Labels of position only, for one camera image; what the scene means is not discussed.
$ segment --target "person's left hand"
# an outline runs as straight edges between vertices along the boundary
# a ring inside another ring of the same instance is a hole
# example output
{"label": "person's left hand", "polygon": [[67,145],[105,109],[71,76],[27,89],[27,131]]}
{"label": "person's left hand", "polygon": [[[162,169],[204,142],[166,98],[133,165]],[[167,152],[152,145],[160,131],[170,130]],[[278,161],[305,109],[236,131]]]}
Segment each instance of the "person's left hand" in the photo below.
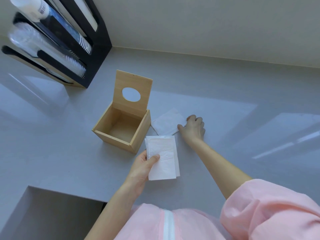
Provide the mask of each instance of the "person's left hand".
{"label": "person's left hand", "polygon": [[160,159],[160,155],[154,155],[147,160],[147,151],[144,150],[134,160],[130,172],[123,183],[134,194],[135,198],[141,195],[144,185],[148,180],[149,172],[152,166]]}

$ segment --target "tissue paper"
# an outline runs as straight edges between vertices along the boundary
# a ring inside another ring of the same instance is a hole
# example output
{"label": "tissue paper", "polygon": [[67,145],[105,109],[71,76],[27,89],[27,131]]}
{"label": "tissue paper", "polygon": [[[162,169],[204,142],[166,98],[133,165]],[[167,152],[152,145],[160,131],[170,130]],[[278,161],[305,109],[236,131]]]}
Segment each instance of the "tissue paper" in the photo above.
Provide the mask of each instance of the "tissue paper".
{"label": "tissue paper", "polygon": [[185,126],[187,122],[175,108],[151,122],[151,126],[159,136],[173,135],[178,131],[178,124]]}
{"label": "tissue paper", "polygon": [[159,154],[160,160],[153,165],[149,180],[175,179],[180,176],[178,153],[174,136],[147,136],[147,159]]}

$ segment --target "person's left arm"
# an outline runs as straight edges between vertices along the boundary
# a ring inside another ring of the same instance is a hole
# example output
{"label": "person's left arm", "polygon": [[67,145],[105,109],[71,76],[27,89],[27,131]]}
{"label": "person's left arm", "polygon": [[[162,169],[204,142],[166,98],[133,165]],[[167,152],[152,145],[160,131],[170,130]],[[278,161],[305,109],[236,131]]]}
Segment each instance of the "person's left arm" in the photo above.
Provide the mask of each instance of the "person's left arm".
{"label": "person's left arm", "polygon": [[147,160],[146,150],[134,161],[123,185],[113,195],[84,240],[113,240],[129,219],[131,208],[142,193],[155,155]]}

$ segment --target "napkin on countertop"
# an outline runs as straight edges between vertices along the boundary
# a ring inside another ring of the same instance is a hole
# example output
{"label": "napkin on countertop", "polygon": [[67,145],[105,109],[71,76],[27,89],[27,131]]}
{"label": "napkin on countertop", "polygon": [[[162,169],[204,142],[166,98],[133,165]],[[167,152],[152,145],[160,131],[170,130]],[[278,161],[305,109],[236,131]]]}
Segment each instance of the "napkin on countertop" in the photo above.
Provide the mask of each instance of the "napkin on countertop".
{"label": "napkin on countertop", "polygon": [[145,138],[147,159],[159,154],[149,173],[149,180],[175,179],[180,176],[177,146],[174,136],[147,136]]}
{"label": "napkin on countertop", "polygon": [[159,136],[173,135],[178,132],[178,124],[185,126],[187,122],[175,108],[169,110],[167,113],[151,122],[152,127]]}

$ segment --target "person's right hand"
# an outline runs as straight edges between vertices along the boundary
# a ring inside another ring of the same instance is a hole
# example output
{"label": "person's right hand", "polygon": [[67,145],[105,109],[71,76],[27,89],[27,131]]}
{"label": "person's right hand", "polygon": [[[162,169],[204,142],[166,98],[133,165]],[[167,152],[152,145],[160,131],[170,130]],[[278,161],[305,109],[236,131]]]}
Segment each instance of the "person's right hand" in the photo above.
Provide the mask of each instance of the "person's right hand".
{"label": "person's right hand", "polygon": [[186,141],[189,146],[193,146],[193,144],[197,140],[203,141],[203,136],[206,132],[204,127],[204,122],[201,117],[196,117],[194,114],[190,115],[187,119],[186,126],[178,125],[178,129],[182,135],[182,138]]}

